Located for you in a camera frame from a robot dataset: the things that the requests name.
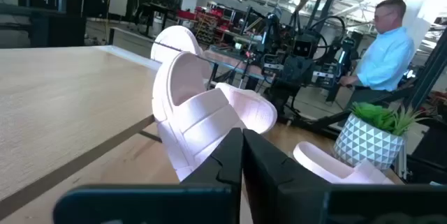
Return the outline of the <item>black aluminium rig frame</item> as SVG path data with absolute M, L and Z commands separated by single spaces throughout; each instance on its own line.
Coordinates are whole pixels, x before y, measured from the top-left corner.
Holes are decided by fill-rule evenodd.
M 410 7 L 406 15 L 403 17 L 404 27 L 409 30 L 409 35 L 413 39 L 415 45 L 412 50 L 415 51 L 420 46 L 425 34 L 435 18 L 439 14 L 442 5 L 441 0 L 416 0 L 418 5 Z M 364 4 L 370 3 L 371 0 L 362 0 Z M 436 47 L 425 61 L 423 71 L 408 87 L 400 87 L 398 90 L 382 96 L 369 98 L 368 103 L 381 105 L 383 103 L 391 103 L 401 99 L 405 109 L 417 109 L 426 99 L 428 93 L 434 86 L 444 69 L 447 68 L 447 31 L 443 32 L 437 42 Z M 330 139 L 335 139 L 339 135 L 339 131 L 331 128 L 330 124 L 345 120 L 349 115 L 348 110 L 344 110 L 330 117 L 320 119 L 295 119 L 292 122 L 294 126 L 302 127 L 313 133 L 324 135 Z

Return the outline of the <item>green plant in patterned pot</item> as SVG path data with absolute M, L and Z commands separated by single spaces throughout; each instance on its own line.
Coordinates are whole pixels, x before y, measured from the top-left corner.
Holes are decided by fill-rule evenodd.
M 401 152 L 408 129 L 424 119 L 423 113 L 412 107 L 391 110 L 354 102 L 336 139 L 335 157 L 352 167 L 368 160 L 377 169 L 387 170 Z

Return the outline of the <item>person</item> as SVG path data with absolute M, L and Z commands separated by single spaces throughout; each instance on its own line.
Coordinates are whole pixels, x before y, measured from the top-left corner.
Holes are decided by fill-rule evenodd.
M 364 53 L 352 75 L 340 84 L 354 87 L 346 109 L 354 102 L 369 102 L 395 91 L 414 56 L 414 42 L 402 26 L 406 4 L 385 0 L 376 6 L 374 24 L 378 35 Z

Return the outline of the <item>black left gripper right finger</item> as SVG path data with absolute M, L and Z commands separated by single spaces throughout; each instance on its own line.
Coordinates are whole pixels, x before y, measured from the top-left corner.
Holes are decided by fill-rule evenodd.
M 244 130 L 254 224 L 447 224 L 447 186 L 331 184 Z

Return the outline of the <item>red tool cabinet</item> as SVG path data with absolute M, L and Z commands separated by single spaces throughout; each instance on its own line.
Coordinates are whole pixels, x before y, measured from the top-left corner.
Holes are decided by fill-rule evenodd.
M 178 10 L 176 15 L 179 25 L 188 27 L 196 40 L 206 45 L 221 43 L 224 39 L 224 31 L 230 27 L 230 19 L 219 8 L 212 8 L 210 12 L 207 12 L 204 8 L 197 6 L 194 12 Z

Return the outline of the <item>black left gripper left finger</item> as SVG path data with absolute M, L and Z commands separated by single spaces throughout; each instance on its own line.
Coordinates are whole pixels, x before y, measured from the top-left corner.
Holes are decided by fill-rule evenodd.
M 54 224 L 239 224 L 243 134 L 234 128 L 179 184 L 90 184 L 55 204 Z

